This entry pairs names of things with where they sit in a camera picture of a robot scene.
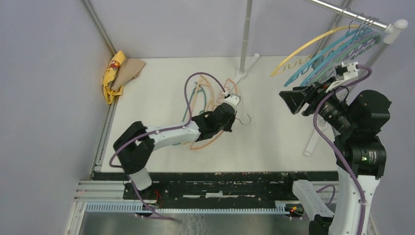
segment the metal frame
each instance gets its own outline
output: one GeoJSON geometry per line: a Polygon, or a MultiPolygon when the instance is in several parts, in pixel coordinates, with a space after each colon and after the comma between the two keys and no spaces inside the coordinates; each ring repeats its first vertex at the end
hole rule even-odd
{"type": "MultiPolygon", "coordinates": [[[[364,22],[370,22],[368,25],[369,27],[380,29],[388,34],[395,34],[393,39],[385,40],[379,45],[376,49],[376,51],[372,54],[372,56],[369,58],[369,60],[366,62],[366,65],[372,66],[377,59],[381,56],[381,54],[386,50],[386,48],[394,41],[394,39],[398,36],[398,34],[405,28],[394,28],[392,24],[386,24],[384,22],[373,20],[372,17],[365,16],[363,14],[358,14],[356,12],[353,12],[351,10],[348,10],[348,7],[352,3],[352,0],[344,0],[342,3],[342,7],[338,7],[335,5],[332,5],[330,3],[327,3],[325,1],[321,0],[305,0],[308,2],[311,2],[315,5],[318,5],[320,7],[329,9],[331,11],[334,11],[337,13],[336,16],[333,17],[329,29],[332,29],[335,27],[338,22],[340,21],[341,16],[346,16],[348,18],[351,18],[353,20],[356,20],[358,22],[364,23],[364,22]]],[[[116,50],[114,49],[114,46],[112,45],[103,25],[101,24],[98,16],[96,15],[92,4],[89,0],[81,0],[83,5],[85,6],[85,9],[87,10],[88,14],[90,15],[91,19],[94,22],[94,25],[97,28],[97,31],[100,33],[102,40],[106,44],[108,51],[114,55],[116,50]]],[[[246,73],[245,69],[245,60],[246,60],[246,50],[248,46],[248,34],[249,34],[249,23],[251,18],[251,9],[252,9],[252,0],[247,0],[247,12],[246,12],[246,18],[245,18],[245,27],[244,27],[244,36],[243,36],[243,43],[242,43],[242,51],[241,51],[241,61],[240,61],[240,67],[239,67],[239,73],[246,73]]],[[[316,47],[313,54],[317,53],[321,48],[324,48],[326,44],[329,42],[329,38],[325,39],[324,41],[320,41],[318,46],[316,47]]],[[[115,115],[115,109],[116,109],[117,99],[115,100],[114,104],[110,105],[107,111],[106,119],[104,122],[104,126],[102,129],[101,137],[98,143],[96,155],[94,158],[94,161],[91,166],[90,170],[90,179],[92,178],[92,174],[94,171],[100,171],[101,165],[102,165],[102,155],[105,151],[107,140],[109,137],[109,132],[111,130],[111,124],[113,121],[113,117],[115,115]]],[[[112,205],[114,203],[118,203],[122,205],[123,203],[132,205],[133,204],[140,204],[141,202],[135,201],[135,200],[124,200],[122,198],[123,191],[125,189],[124,184],[127,183],[127,181],[80,181],[78,190],[76,192],[76,196],[74,199],[74,203],[72,206],[72,210],[70,213],[70,218],[67,224],[67,228],[65,230],[65,234],[67,235],[77,235],[80,231],[82,218],[84,216],[85,211],[87,211],[88,203],[96,204],[99,203],[100,205],[112,205]]],[[[321,185],[326,185],[328,183],[338,185],[338,182],[313,182],[313,185],[315,187],[319,187],[321,185]]],[[[147,203],[154,203],[153,200],[146,200],[147,203]]],[[[300,203],[299,201],[276,201],[276,208],[278,208],[279,205],[285,205],[285,204],[297,204],[300,203]]],[[[195,211],[192,210],[186,210],[185,212],[188,213],[195,213],[195,211]]],[[[370,221],[370,228],[372,231],[372,234],[378,234],[376,226],[374,224],[373,217],[369,216],[370,221]]]]}

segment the white tabletop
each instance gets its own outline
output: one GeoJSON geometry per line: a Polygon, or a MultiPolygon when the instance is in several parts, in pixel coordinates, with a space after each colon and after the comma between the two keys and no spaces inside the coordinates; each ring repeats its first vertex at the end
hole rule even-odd
{"type": "MultiPolygon", "coordinates": [[[[225,132],[215,142],[201,150],[189,150],[190,145],[168,146],[152,153],[149,172],[264,172],[264,171],[329,171],[336,170],[336,159],[327,143],[320,138],[314,153],[303,152],[313,132],[312,116],[292,115],[279,91],[285,81],[299,68],[286,70],[270,77],[275,66],[285,56],[260,57],[245,80],[238,85],[241,103],[237,118],[249,125],[233,124],[232,133],[225,132]]],[[[181,122],[186,108],[183,87],[193,73],[204,71],[221,82],[233,79],[239,57],[144,59],[147,63],[139,78],[128,83],[119,98],[105,151],[102,172],[120,172],[111,168],[113,143],[135,121],[145,126],[160,126],[181,122]]],[[[210,81],[215,95],[219,86],[210,81]]],[[[188,95],[194,89],[189,83],[188,95]]],[[[331,128],[325,131],[331,139],[331,128]]]]}

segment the white bracket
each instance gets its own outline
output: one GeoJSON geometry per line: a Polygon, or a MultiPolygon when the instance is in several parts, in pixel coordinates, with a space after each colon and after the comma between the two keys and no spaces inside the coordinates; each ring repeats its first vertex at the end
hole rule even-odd
{"type": "Polygon", "coordinates": [[[389,28],[385,30],[387,35],[383,38],[383,42],[386,44],[392,44],[400,33],[408,27],[407,20],[397,20],[393,24],[389,25],[389,28]]]}
{"type": "MultiPolygon", "coordinates": [[[[255,53],[254,56],[251,57],[250,60],[248,60],[246,62],[244,72],[243,73],[241,73],[240,71],[237,71],[236,72],[235,78],[233,79],[233,81],[235,82],[236,85],[238,85],[238,83],[241,80],[243,80],[243,79],[245,79],[247,77],[247,72],[252,67],[252,65],[254,65],[254,63],[258,60],[258,58],[259,58],[259,54],[258,53],[255,53]]],[[[231,87],[232,88],[229,91],[227,91],[228,94],[233,91],[233,89],[234,89],[233,84],[231,85],[231,87]]]]}
{"type": "MultiPolygon", "coordinates": [[[[320,115],[317,116],[317,126],[320,128],[320,130],[327,128],[327,122],[320,115]]],[[[314,148],[316,148],[319,138],[320,134],[316,131],[316,129],[313,129],[313,134],[311,135],[307,147],[304,150],[305,156],[310,157],[311,154],[313,154],[314,148]]]]}
{"type": "Polygon", "coordinates": [[[314,216],[333,217],[334,213],[324,204],[317,195],[313,183],[308,180],[297,180],[293,183],[293,193],[299,199],[308,218],[314,220],[314,216]]]}
{"type": "MultiPolygon", "coordinates": [[[[336,216],[331,223],[328,234],[356,234],[360,217],[360,195],[357,187],[350,177],[349,173],[338,167],[339,173],[339,196],[336,205],[336,216]]],[[[376,187],[379,185],[380,179],[376,179],[371,175],[359,175],[357,177],[366,197],[366,213],[363,223],[363,231],[368,229],[368,221],[370,214],[370,206],[376,187]]]]}
{"type": "Polygon", "coordinates": [[[225,100],[223,101],[224,103],[229,104],[230,106],[232,106],[233,109],[236,110],[238,109],[238,104],[241,101],[241,97],[237,94],[231,94],[228,97],[225,98],[225,100]]]}
{"type": "Polygon", "coordinates": [[[343,79],[340,81],[335,81],[330,84],[330,86],[325,91],[326,93],[329,93],[333,89],[335,89],[338,86],[341,86],[343,83],[359,76],[358,69],[356,68],[356,65],[358,65],[357,61],[349,64],[345,64],[344,62],[341,63],[342,68],[347,67],[347,71],[343,73],[342,77],[343,79]]]}

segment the white wall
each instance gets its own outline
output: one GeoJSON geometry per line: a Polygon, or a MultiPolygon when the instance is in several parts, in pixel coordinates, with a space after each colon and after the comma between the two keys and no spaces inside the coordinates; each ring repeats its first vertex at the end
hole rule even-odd
{"type": "MultiPolygon", "coordinates": [[[[245,0],[92,0],[117,50],[137,58],[237,56],[245,0]]],[[[330,0],[339,3],[341,0],[330,0]]],[[[255,0],[248,54],[288,55],[332,13],[302,0],[255,0]]],[[[304,51],[311,53],[312,48],[304,51]]]]}
{"type": "Polygon", "coordinates": [[[62,234],[110,55],[78,0],[1,1],[0,22],[0,234],[62,234]]]}

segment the blue hanger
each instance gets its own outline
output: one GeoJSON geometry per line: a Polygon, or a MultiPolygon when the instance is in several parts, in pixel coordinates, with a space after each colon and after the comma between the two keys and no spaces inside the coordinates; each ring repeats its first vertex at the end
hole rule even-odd
{"type": "Polygon", "coordinates": [[[321,50],[317,55],[315,55],[310,61],[308,61],[307,63],[305,63],[297,72],[295,72],[288,80],[287,82],[284,84],[285,87],[287,87],[288,85],[290,85],[292,82],[294,82],[301,74],[305,74],[311,66],[313,66],[314,61],[321,59],[323,60],[322,56],[328,52],[330,49],[332,49],[333,47],[335,47],[337,44],[339,44],[340,42],[342,42],[344,39],[350,37],[351,35],[356,35],[357,33],[357,29],[353,30],[353,31],[348,31],[343,37],[339,38],[338,40],[336,40],[335,42],[331,43],[330,45],[328,45],[326,48],[324,48],[323,50],[321,50]]]}
{"type": "Polygon", "coordinates": [[[339,48],[337,48],[337,50],[335,50],[332,54],[330,54],[329,56],[327,56],[327,58],[325,58],[315,69],[314,71],[312,71],[305,79],[304,81],[300,84],[300,86],[306,86],[307,83],[314,77],[314,75],[320,71],[320,69],[325,66],[327,64],[327,62],[329,62],[333,57],[335,57],[338,53],[340,53],[342,50],[344,50],[347,46],[349,46],[350,44],[352,44],[354,41],[356,41],[357,39],[359,39],[360,37],[363,37],[364,35],[368,34],[369,32],[371,32],[372,30],[367,30],[366,32],[363,32],[361,35],[356,35],[353,36],[351,39],[349,39],[347,42],[345,42],[343,45],[341,45],[339,48]]]}

